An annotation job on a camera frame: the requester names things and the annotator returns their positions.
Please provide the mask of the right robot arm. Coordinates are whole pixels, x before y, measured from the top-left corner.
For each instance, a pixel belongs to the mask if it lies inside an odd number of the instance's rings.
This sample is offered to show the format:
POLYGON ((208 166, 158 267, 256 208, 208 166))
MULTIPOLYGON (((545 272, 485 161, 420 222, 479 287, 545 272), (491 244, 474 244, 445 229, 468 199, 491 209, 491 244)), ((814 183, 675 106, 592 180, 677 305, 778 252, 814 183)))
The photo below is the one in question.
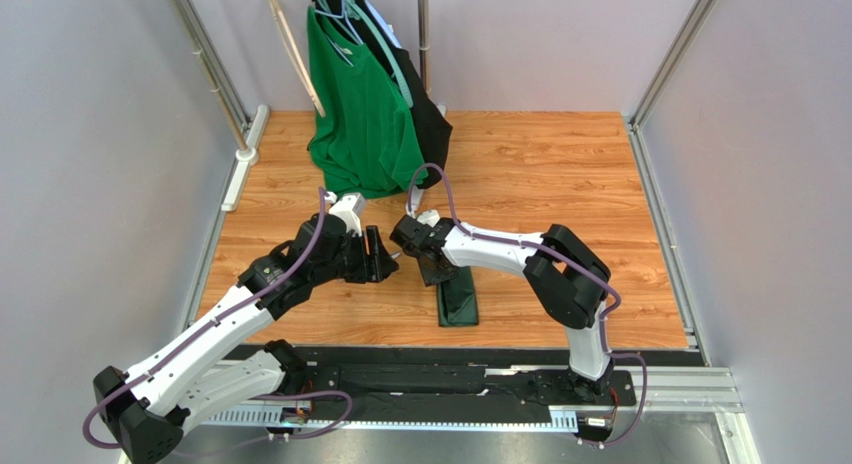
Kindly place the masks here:
POLYGON ((390 234, 417 260, 423 281, 435 285, 464 268, 484 268, 526 280, 545 313, 569 342, 569 376, 588 395, 605 395, 614 363, 605 333, 607 300, 621 302, 611 271, 569 228, 508 233, 451 218, 423 222, 405 215, 390 234))

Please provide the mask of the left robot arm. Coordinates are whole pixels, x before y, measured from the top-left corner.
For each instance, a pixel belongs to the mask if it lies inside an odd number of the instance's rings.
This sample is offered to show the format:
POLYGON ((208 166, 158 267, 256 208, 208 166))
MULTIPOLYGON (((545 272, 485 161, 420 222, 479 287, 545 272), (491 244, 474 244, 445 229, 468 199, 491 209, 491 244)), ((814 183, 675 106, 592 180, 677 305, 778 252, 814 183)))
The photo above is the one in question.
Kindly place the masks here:
POLYGON ((200 320, 126 370, 107 366, 93 379, 95 408, 85 439, 119 449, 133 463, 157 463, 210 416, 245 400, 301 387, 304 362, 284 340, 240 364, 212 367, 246 338, 308 301, 313 290, 342 280, 379 283, 399 268, 379 230, 355 230, 344 219, 315 214, 295 238, 255 259, 200 320))

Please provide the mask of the dark green cloth napkin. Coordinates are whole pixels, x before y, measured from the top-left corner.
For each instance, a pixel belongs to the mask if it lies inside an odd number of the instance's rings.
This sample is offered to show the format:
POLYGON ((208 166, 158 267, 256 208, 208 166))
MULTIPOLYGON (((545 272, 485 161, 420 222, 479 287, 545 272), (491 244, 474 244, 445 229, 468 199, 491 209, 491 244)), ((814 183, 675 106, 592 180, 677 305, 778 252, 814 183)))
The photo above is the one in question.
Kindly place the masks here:
POLYGON ((473 327, 479 324, 478 301, 473 273, 461 268, 458 275, 437 285, 440 327, 473 327))

